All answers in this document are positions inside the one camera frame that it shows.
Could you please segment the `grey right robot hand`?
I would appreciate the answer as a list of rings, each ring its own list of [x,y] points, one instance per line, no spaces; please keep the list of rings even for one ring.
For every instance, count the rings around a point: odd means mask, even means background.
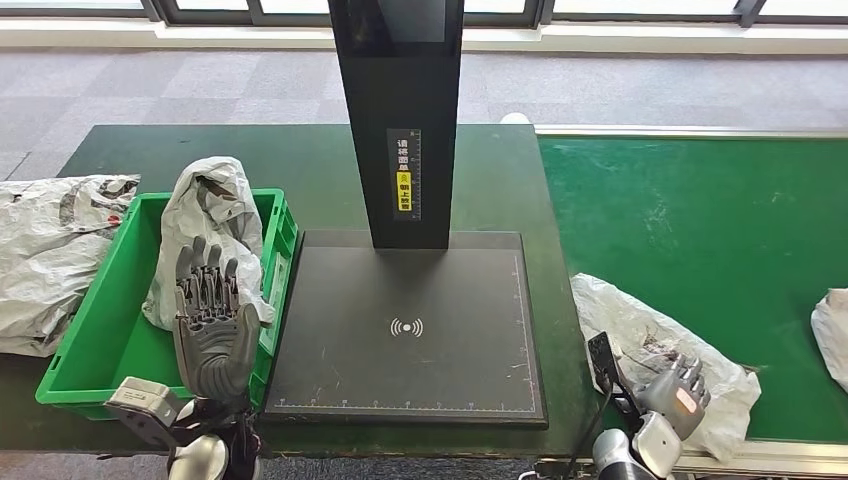
[[[638,405],[663,416],[681,440],[688,439],[697,429],[711,400],[702,367],[700,358],[680,354],[635,393]]]

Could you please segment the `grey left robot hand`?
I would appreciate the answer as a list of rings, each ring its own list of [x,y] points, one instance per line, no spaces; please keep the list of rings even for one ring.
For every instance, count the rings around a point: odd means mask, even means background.
[[[238,260],[196,236],[175,266],[173,338],[180,376],[197,397],[222,404],[247,401],[261,322],[240,298]]]

